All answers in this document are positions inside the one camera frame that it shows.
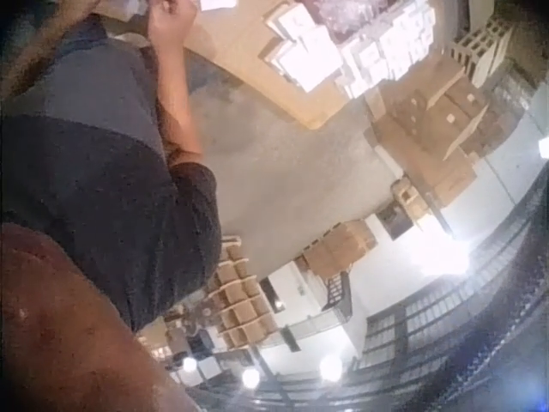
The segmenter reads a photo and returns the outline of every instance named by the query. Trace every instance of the bright light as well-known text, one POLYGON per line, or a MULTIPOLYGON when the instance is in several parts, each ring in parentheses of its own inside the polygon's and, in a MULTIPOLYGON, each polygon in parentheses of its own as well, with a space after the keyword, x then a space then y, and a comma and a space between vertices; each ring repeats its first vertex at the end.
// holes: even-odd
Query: bright light
POLYGON ((195 358, 183 359, 183 370, 187 373, 193 373, 198 368, 198 362, 195 358))
POLYGON ((426 276, 464 275, 469 269, 468 244, 452 239, 438 224, 426 226, 407 248, 426 276))
POLYGON ((343 362, 337 356, 326 356, 320 362, 320 376, 330 382, 337 382, 343 374, 343 362))
POLYGON ((256 389, 260 379, 259 371, 254 367, 249 367, 242 373, 242 384, 247 389, 256 389))
POLYGON ((549 159, 549 136, 540 140, 540 155, 542 159, 549 159))

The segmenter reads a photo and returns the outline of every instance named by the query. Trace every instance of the light fixture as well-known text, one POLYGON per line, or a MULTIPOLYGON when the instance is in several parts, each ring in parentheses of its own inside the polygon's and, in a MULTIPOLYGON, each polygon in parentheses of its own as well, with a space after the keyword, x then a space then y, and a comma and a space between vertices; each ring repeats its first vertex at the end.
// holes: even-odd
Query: light fixture
POLYGON ((540 145, 541 158, 549 160, 549 136, 541 139, 538 144, 540 145))
POLYGON ((193 373, 198 368, 198 362, 195 358, 186 357, 183 359, 183 370, 187 373, 193 373))
POLYGON ((242 384, 246 389, 256 389, 260 380, 259 371, 254 367, 249 367, 242 373, 242 384))
POLYGON ((343 374, 343 362, 334 355, 328 355, 320 361, 320 376, 329 382, 337 382, 343 374))

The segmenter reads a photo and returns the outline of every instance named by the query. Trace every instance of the man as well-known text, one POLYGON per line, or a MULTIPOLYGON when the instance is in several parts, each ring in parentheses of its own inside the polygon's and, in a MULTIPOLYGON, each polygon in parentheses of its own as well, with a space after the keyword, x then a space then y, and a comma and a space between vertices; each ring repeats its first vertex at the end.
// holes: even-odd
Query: man
POLYGON ((220 255, 184 71, 196 8, 151 0, 155 96, 141 56, 88 17, 97 2, 59 2, 3 76, 3 375, 41 410, 191 410, 131 331, 220 255))

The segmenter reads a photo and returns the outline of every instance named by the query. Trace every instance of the skin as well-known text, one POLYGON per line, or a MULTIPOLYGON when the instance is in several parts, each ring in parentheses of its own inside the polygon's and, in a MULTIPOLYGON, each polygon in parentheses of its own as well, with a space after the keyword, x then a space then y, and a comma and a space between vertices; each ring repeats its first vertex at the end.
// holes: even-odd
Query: skin
POLYGON ((183 44, 196 18, 191 0, 151 0, 148 37, 158 63, 160 128, 168 164, 201 162, 202 146, 190 112, 183 44))
MULTIPOLYGON (((4 77, 3 99, 32 84, 31 74, 97 3, 60 2, 4 77)), ((150 3, 148 34, 159 65, 161 134, 172 147, 170 166, 202 160, 184 69, 183 43, 195 16, 191 0, 150 3)), ((30 410, 197 410, 53 240, 3 224, 2 242, 3 376, 30 410)))
POLYGON ((3 376, 31 410, 194 411, 47 236, 2 225, 3 376))

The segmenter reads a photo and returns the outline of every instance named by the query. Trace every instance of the gray floor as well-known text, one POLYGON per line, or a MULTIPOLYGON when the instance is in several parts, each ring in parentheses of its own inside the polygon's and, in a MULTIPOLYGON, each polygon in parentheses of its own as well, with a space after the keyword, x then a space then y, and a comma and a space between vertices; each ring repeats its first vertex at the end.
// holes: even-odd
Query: gray floor
POLYGON ((191 99, 224 234, 242 237, 252 273, 267 276, 338 221, 390 199, 394 178, 363 136, 360 101, 310 131, 247 86, 210 82, 191 99))

